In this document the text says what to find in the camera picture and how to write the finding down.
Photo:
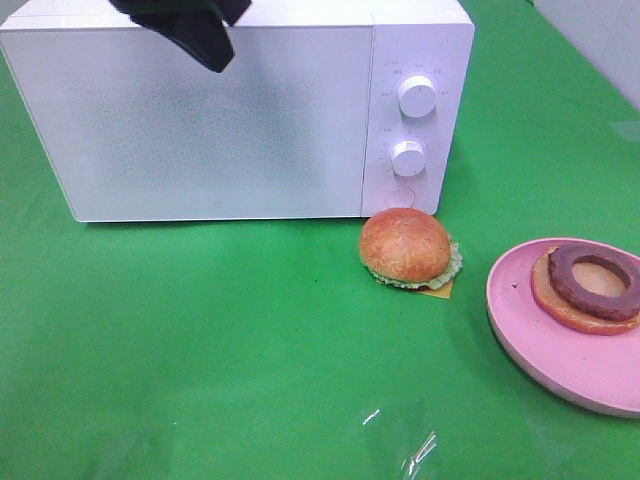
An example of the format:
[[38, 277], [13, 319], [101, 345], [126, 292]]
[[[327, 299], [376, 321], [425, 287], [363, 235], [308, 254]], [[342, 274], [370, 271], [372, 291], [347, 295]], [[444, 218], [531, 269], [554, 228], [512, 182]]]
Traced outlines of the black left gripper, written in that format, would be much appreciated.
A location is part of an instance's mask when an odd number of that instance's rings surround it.
[[111, 0], [135, 24], [180, 47], [207, 69], [221, 73], [235, 54], [226, 32], [248, 10], [250, 0]]

